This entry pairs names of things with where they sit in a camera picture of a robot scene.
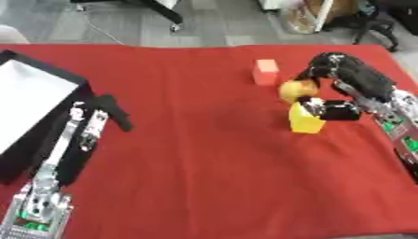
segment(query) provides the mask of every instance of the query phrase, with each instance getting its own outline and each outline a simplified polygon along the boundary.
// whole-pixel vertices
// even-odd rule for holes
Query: silver robotic arm
[[[111,96],[98,99],[93,104],[74,103],[52,151],[35,168],[32,180],[13,197],[0,226],[1,239],[62,238],[73,206],[71,196],[63,194],[61,190],[63,186],[74,182],[83,166],[77,165],[81,160],[73,156],[89,157],[106,122],[111,118],[118,118],[119,126],[125,131],[131,129],[127,115],[117,108]],[[72,165],[72,168],[68,168],[69,161],[75,163],[76,167]],[[63,171],[69,171],[70,178],[60,175]]]
[[[371,114],[394,144],[402,164],[418,183],[418,98],[356,57],[329,52],[316,56],[296,80],[330,78],[332,88],[353,101],[317,101],[300,97],[301,104],[322,120],[358,120]]]

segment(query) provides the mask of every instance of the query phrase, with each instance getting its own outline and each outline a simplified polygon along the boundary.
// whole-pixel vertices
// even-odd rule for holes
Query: red cloth
[[[364,117],[293,134],[277,90],[254,84],[257,59],[286,80],[322,51],[359,56],[416,87],[373,46],[148,49],[7,46],[86,77],[131,113],[106,127],[68,189],[67,238],[276,239],[418,232],[418,187]],[[340,98],[324,87],[323,98]],[[21,183],[0,188],[2,213]]]

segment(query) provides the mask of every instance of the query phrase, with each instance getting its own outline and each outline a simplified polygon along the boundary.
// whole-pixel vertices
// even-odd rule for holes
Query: pink block
[[[257,60],[253,77],[259,86],[277,85],[279,67],[275,60]]]

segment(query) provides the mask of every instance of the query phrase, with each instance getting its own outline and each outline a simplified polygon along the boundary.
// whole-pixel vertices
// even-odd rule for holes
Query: yellow block
[[[299,102],[290,107],[289,119],[293,133],[318,134],[326,123],[309,113]]]

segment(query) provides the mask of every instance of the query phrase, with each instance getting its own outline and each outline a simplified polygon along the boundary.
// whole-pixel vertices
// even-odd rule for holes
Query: chair
[[[16,28],[0,25],[1,44],[29,44],[29,41]]]
[[[392,43],[392,46],[387,49],[391,52],[395,52],[397,51],[397,46],[399,45],[397,38],[393,34],[395,23],[390,20],[378,19],[382,7],[391,7],[394,2],[397,2],[396,5],[399,5],[402,0],[369,0],[368,9],[370,9],[370,11],[363,11],[360,9],[356,14],[337,17],[330,23],[327,23],[324,26],[324,30],[330,31],[332,28],[336,27],[358,30],[353,42],[355,45],[358,45],[364,35],[368,31],[372,30],[387,37]]]

